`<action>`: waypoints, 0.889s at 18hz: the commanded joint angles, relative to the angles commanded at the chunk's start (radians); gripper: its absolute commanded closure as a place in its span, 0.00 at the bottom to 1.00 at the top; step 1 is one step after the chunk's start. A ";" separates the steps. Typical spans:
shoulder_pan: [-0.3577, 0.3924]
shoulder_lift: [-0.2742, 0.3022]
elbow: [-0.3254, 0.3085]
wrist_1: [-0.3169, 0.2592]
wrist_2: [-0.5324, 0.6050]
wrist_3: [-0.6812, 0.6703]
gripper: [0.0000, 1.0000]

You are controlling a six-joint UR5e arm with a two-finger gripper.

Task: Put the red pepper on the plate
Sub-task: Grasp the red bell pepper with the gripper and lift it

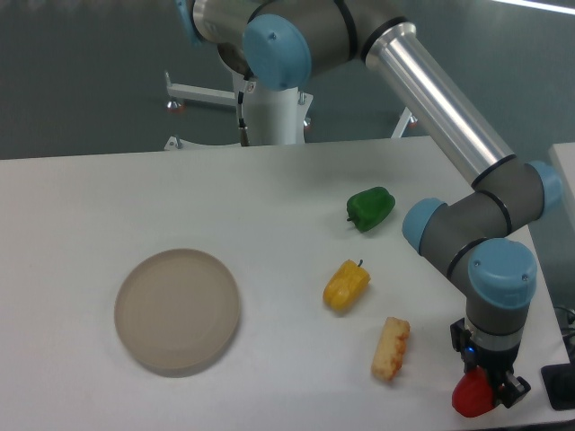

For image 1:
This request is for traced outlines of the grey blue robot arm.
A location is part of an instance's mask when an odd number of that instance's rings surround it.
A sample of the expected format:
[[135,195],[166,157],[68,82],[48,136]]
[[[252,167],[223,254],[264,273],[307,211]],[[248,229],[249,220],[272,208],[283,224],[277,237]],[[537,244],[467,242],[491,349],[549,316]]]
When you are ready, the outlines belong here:
[[474,418],[529,392],[514,373],[535,294],[534,254],[509,236],[562,199],[559,175],[522,163],[420,44],[388,1],[179,1],[187,39],[217,46],[234,73],[240,142],[304,139],[300,88],[351,60],[381,75],[472,187],[453,205],[435,198],[404,218],[405,239],[466,299],[451,339],[464,363],[453,408]]

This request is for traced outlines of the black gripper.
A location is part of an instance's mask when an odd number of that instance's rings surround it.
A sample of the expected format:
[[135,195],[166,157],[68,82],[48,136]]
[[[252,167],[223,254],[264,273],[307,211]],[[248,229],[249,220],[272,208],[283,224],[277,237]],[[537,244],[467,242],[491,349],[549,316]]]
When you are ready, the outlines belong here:
[[464,373],[481,368],[493,386],[493,403],[511,408],[531,391],[531,385],[515,376],[514,363],[521,343],[521,331],[493,335],[475,327],[465,327],[461,318],[450,325],[452,348],[464,364]]

